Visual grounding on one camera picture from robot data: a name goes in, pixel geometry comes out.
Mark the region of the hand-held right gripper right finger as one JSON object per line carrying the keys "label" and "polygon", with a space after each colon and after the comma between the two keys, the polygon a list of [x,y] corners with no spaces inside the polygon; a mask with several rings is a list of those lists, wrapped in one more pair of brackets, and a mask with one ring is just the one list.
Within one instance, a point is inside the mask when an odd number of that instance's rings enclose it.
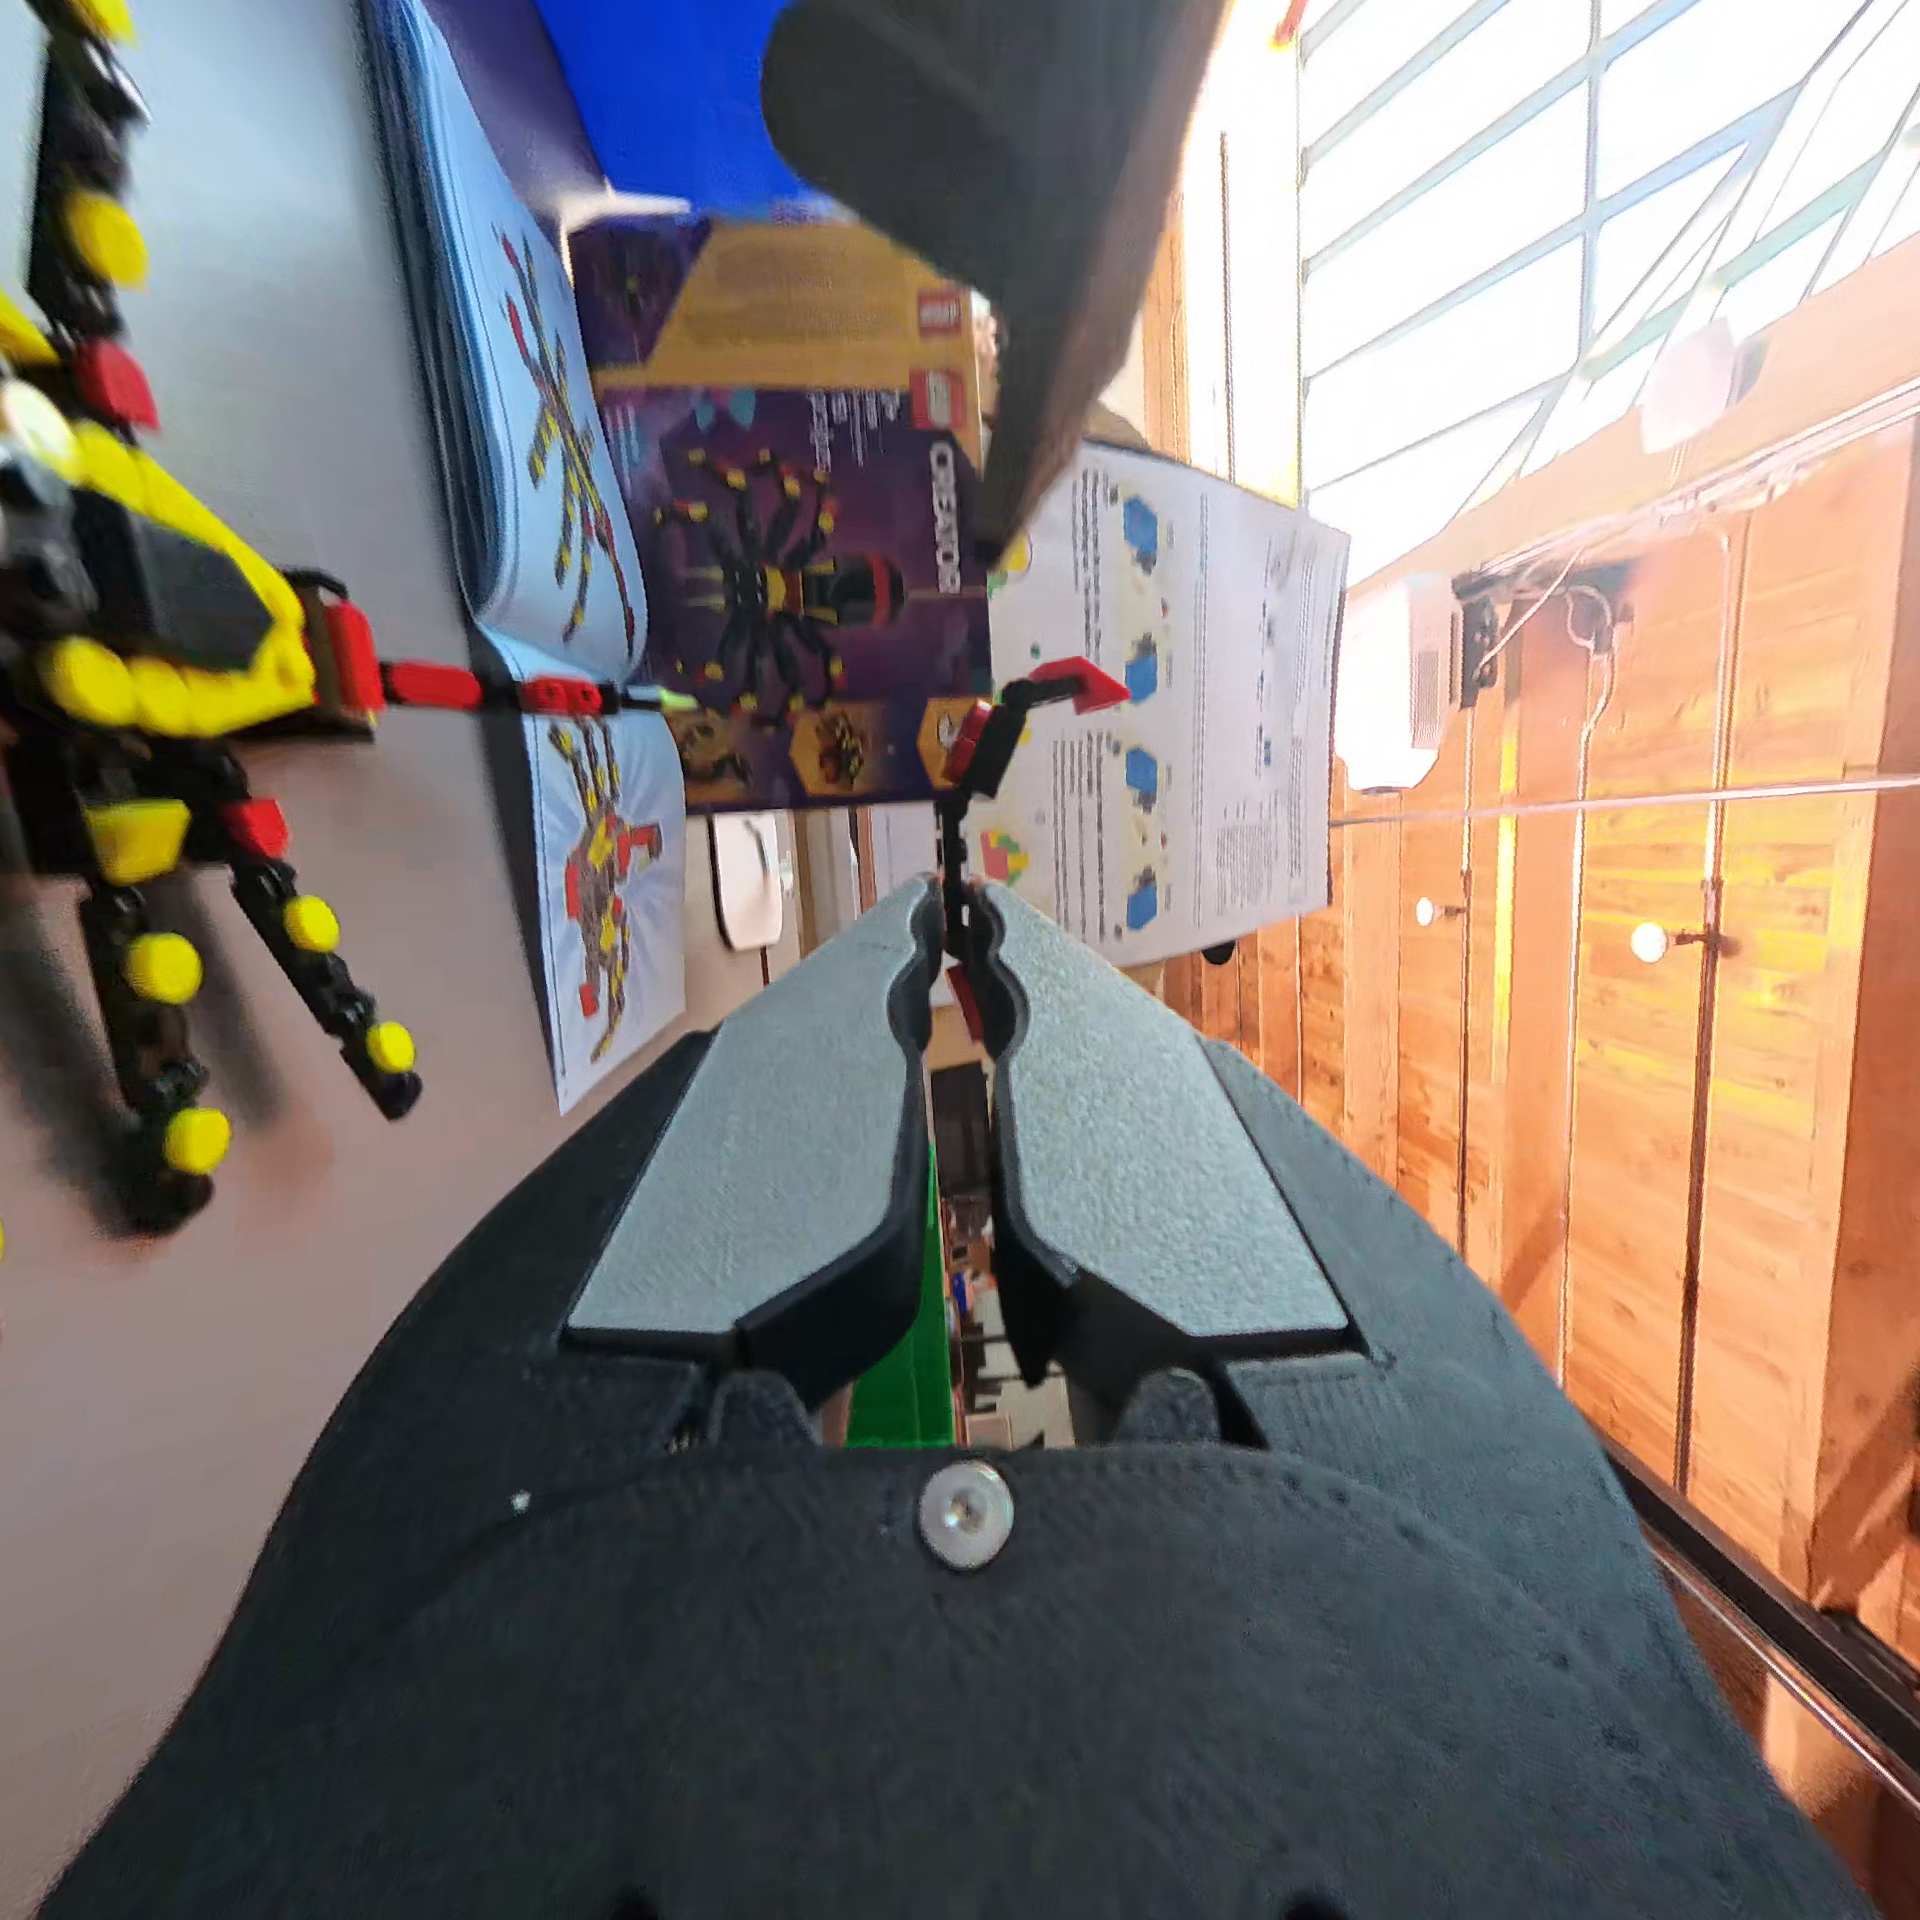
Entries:
{"label": "hand-held right gripper right finger", "polygon": [[1022,1381],[1321,1360],[1351,1310],[1206,1037],[1002,883],[972,895],[993,1277]]}

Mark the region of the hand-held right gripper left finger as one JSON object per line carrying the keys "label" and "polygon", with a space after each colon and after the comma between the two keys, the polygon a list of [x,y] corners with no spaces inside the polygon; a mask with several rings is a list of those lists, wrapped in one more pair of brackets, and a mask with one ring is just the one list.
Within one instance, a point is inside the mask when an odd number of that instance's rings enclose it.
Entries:
{"label": "hand-held right gripper left finger", "polygon": [[708,1037],[566,1339],[783,1377],[820,1408],[920,1319],[943,895],[911,880]]}

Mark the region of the small red black lego limb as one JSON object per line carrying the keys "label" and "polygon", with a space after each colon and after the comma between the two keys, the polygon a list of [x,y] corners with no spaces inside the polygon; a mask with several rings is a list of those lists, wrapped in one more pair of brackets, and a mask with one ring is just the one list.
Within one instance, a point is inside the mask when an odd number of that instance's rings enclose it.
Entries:
{"label": "small red black lego limb", "polygon": [[1125,707],[1128,692],[1092,661],[1039,665],[1039,671],[1005,681],[996,698],[975,698],[965,707],[943,758],[943,785],[936,792],[949,988],[961,1012],[965,1037],[978,1052],[989,1044],[975,993],[989,963],[989,917],[986,894],[965,876],[965,809],[975,798],[996,798],[1002,780],[1009,775],[1021,738],[1028,729],[1028,714],[1049,704],[1066,704],[1077,716],[1084,716]]}

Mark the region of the black yellow lego creature model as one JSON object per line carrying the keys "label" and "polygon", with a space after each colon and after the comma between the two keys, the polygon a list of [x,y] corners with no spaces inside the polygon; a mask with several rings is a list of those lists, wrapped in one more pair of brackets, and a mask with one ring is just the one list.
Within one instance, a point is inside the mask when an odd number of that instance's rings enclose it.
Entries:
{"label": "black yellow lego creature model", "polygon": [[6,298],[0,627],[6,798],[20,866],[80,880],[80,933],[127,1109],[120,1215],[171,1236],[209,1200],[228,1117],[191,1052],[202,988],[191,937],[153,929],[145,883],[228,871],[312,1018],[387,1121],[420,1093],[417,1044],[351,979],[335,910],[284,860],[276,798],[237,738],[383,707],[609,720],[681,716],[685,694],[607,671],[376,661],[365,611],[326,571],[281,571],[171,477],[141,437],[153,391],[121,345],[121,292],[148,250],[127,209],[145,101],[121,68],[127,4],[30,4],[42,32],[26,294]]}

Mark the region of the purple lego set box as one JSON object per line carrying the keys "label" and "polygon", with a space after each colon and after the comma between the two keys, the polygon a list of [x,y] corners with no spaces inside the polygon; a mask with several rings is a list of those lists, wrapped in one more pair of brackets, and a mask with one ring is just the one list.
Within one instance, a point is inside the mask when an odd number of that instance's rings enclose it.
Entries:
{"label": "purple lego set box", "polygon": [[993,694],[972,294],[864,224],[566,236],[685,809],[920,804]]}

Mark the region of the open lego instruction booklet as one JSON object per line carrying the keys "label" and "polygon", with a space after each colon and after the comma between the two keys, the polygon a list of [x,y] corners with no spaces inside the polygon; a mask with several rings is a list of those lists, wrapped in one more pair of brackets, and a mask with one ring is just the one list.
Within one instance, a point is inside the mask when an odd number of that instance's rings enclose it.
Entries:
{"label": "open lego instruction booklet", "polygon": [[558,244],[427,4],[365,4],[462,602],[522,758],[520,894],[558,1112],[685,1015],[685,780],[641,681],[650,608]]}

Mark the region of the green plastic storage bin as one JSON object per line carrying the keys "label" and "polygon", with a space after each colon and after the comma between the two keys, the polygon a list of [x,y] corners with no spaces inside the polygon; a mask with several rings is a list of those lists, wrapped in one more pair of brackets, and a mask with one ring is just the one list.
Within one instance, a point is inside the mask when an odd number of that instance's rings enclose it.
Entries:
{"label": "green plastic storage bin", "polygon": [[949,1360],[949,1244],[941,1169],[929,1158],[929,1228],[911,1332],[854,1386],[848,1452],[943,1452],[957,1439]]}

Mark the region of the blue box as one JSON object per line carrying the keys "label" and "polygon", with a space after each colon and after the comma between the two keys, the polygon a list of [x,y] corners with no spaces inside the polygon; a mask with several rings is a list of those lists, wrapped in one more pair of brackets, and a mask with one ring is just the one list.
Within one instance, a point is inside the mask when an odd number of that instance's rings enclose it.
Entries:
{"label": "blue box", "polygon": [[543,36],[622,196],[723,218],[845,218],[774,150],[759,58],[777,0],[539,0]]}

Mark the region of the small white rounded object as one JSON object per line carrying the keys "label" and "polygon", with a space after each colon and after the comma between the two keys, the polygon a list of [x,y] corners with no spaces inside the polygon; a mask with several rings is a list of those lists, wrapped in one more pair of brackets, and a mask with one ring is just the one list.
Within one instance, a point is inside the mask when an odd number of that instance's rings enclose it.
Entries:
{"label": "small white rounded object", "polygon": [[787,937],[797,894],[783,812],[708,817],[718,937],[732,952],[768,952]]}

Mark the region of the white printed paper sheet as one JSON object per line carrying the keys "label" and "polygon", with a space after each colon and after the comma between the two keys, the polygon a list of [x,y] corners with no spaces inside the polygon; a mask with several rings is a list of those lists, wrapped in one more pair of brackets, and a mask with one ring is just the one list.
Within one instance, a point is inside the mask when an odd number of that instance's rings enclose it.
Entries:
{"label": "white printed paper sheet", "polygon": [[972,876],[1111,965],[1321,910],[1344,577],[1296,507],[1084,440],[989,595],[993,678],[1088,661],[1125,698],[1028,714]]}

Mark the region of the large window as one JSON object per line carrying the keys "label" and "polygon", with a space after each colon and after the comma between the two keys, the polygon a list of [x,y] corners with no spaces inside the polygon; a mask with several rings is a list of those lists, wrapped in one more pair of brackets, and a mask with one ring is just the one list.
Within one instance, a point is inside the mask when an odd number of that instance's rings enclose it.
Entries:
{"label": "large window", "polygon": [[1917,236],[1910,0],[1308,4],[1302,482],[1370,580]]}

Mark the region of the small white ceiling device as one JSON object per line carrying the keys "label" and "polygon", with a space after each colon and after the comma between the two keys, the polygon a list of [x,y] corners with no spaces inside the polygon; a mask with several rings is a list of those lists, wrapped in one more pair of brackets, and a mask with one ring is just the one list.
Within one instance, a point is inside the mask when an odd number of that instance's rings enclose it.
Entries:
{"label": "small white ceiling device", "polygon": [[1643,453],[1679,453],[1699,440],[1741,401],[1745,346],[1731,319],[1674,340],[1650,363],[1641,396],[1641,446]]}

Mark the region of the white wall unit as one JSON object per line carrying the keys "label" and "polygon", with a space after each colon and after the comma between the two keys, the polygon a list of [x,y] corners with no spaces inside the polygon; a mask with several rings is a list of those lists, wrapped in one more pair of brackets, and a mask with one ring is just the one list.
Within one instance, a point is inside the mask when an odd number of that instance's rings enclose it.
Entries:
{"label": "white wall unit", "polygon": [[1415,571],[1341,608],[1333,751],[1351,792],[1420,785],[1464,704],[1464,608],[1451,577]]}

